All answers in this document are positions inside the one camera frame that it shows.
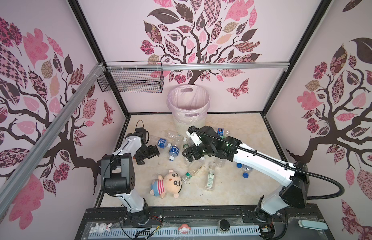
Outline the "blue label clear bottle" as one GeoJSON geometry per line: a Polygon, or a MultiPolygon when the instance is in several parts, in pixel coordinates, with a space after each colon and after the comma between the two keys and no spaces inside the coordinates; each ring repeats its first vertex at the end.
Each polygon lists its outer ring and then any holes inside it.
{"type": "Polygon", "coordinates": [[[151,136],[150,143],[158,149],[171,148],[172,146],[172,143],[168,139],[157,136],[151,136]]]}

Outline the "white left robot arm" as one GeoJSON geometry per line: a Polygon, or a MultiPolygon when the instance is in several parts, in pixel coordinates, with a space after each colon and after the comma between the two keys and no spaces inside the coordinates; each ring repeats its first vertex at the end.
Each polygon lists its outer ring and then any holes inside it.
{"type": "Polygon", "coordinates": [[[108,196],[119,199],[132,218],[140,224],[149,220],[146,200],[135,190],[133,156],[147,147],[148,134],[128,134],[121,146],[101,159],[101,187],[108,196]]]}

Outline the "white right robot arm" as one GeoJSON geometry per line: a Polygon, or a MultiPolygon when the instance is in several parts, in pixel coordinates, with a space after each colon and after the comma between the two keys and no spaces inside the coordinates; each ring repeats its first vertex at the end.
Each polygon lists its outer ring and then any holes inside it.
{"type": "Polygon", "coordinates": [[[209,126],[200,129],[191,126],[186,135],[193,141],[192,146],[183,152],[188,160],[198,160],[204,156],[217,157],[248,166],[280,184],[269,195],[260,197],[254,210],[259,221],[269,222],[273,215],[287,207],[305,208],[310,183],[305,165],[272,158],[230,136],[222,138],[209,126]]]}

